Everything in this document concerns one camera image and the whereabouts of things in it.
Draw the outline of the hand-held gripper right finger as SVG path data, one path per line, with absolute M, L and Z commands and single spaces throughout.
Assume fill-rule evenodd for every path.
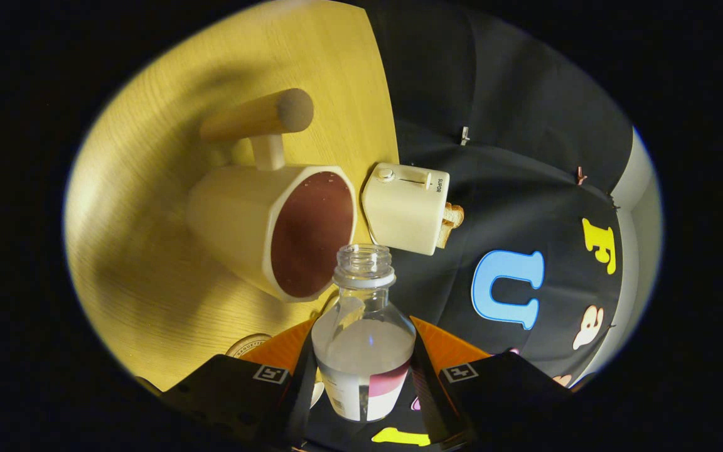
M 573 395 L 517 353 L 491 354 L 429 321 L 411 323 L 414 388 L 442 449 L 518 449 Z

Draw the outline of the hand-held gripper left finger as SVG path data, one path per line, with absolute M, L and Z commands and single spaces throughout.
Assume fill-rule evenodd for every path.
M 302 321 L 239 358 L 215 355 L 161 400 L 242 449 L 301 449 L 318 372 L 313 325 Z

